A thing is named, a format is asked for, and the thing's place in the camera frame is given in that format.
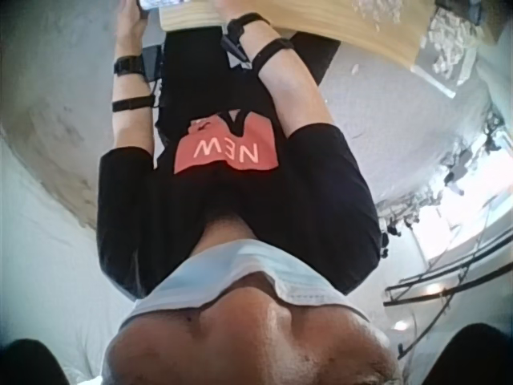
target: table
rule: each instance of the table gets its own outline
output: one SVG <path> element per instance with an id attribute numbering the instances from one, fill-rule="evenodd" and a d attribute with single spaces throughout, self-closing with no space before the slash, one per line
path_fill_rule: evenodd
<path id="1" fill-rule="evenodd" d="M 379 30 L 371 15 L 365 18 L 353 8 L 352 0 L 259 0 L 257 11 L 275 27 L 300 30 L 341 40 L 383 55 L 412 68 L 422 36 L 434 13 L 433 0 L 403 0 L 401 22 L 380 22 Z M 218 26 L 221 20 L 208 0 L 192 0 L 160 9 L 165 31 Z"/>

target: white face mask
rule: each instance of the white face mask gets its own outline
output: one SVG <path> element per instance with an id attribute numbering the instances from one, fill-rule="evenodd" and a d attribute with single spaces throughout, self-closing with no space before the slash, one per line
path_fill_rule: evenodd
<path id="1" fill-rule="evenodd" d="M 218 245 L 189 258 L 146 298 L 136 301 L 127 319 L 159 310 L 201 307 L 253 273 L 263 273 L 277 297 L 291 305 L 344 306 L 369 321 L 314 269 L 281 249 L 254 240 Z"/>

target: black wristband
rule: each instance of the black wristband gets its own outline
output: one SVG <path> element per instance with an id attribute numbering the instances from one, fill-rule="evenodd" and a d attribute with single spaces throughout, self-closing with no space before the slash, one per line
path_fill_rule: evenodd
<path id="1" fill-rule="evenodd" d="M 240 45 L 240 37 L 244 34 L 244 26 L 246 24 L 259 20 L 269 24 L 267 20 L 265 20 L 262 16 L 260 16 L 260 14 L 256 12 L 244 14 L 239 18 L 234 18 L 231 22 L 229 22 L 226 27 L 228 33 L 224 34 L 223 38 L 221 39 L 221 46 L 223 49 L 238 58 L 241 62 L 249 63 L 248 56 Z"/>
<path id="2" fill-rule="evenodd" d="M 120 112 L 126 110 L 138 110 L 140 108 L 155 106 L 155 95 L 141 96 L 140 98 L 132 98 L 118 100 L 112 103 L 112 112 Z"/>
<path id="3" fill-rule="evenodd" d="M 276 53 L 281 50 L 292 50 L 294 45 L 286 38 L 277 38 L 270 42 L 267 46 L 256 54 L 252 61 L 252 69 L 258 75 L 262 67 L 271 59 Z"/>
<path id="4" fill-rule="evenodd" d="M 114 63 L 114 73 L 118 76 L 138 74 L 145 76 L 143 56 L 123 56 Z"/>

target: hand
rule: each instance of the hand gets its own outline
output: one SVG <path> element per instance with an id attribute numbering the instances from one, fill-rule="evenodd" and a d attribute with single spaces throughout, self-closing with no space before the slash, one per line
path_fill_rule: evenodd
<path id="1" fill-rule="evenodd" d="M 137 0 L 120 0 L 116 28 L 116 56 L 140 55 L 147 13 L 139 8 Z"/>
<path id="2" fill-rule="evenodd" d="M 226 22 L 255 12 L 254 2 L 256 0 L 211 0 L 219 16 Z"/>

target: black watch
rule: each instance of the black watch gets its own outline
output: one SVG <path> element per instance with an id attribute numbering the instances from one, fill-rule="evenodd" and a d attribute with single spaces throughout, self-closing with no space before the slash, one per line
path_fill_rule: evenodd
<path id="1" fill-rule="evenodd" d="M 139 74 L 146 78 L 143 56 L 123 56 L 114 64 L 114 73 L 118 76 Z"/>
<path id="2" fill-rule="evenodd" d="M 233 19 L 228 23 L 227 30 L 228 33 L 223 35 L 221 39 L 221 46 L 223 49 L 236 58 L 238 58 L 243 63 L 249 63 L 248 56 L 242 49 L 240 45 L 240 37 L 244 33 L 244 26 L 251 22 L 256 22 L 261 20 L 270 24 L 267 20 L 265 20 L 262 16 L 260 16 L 256 12 L 252 12 L 251 14 L 245 14 L 240 16 L 239 18 Z"/>

